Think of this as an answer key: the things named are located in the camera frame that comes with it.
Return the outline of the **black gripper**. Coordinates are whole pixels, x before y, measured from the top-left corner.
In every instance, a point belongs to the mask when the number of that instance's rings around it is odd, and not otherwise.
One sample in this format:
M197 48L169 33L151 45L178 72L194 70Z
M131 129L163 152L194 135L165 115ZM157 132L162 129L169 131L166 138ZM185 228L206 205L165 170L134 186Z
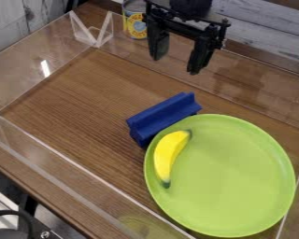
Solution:
M216 48L222 49L230 21L213 11L214 0L145 0L146 12L161 9L165 15L182 21L206 22L218 27L218 37L216 43L216 33L205 32L202 35L192 37L196 46L192 51L187 63L187 72L197 75L202 68L209 65ZM153 17L147 18L147 40L150 55L158 61L170 49L170 32L165 24Z

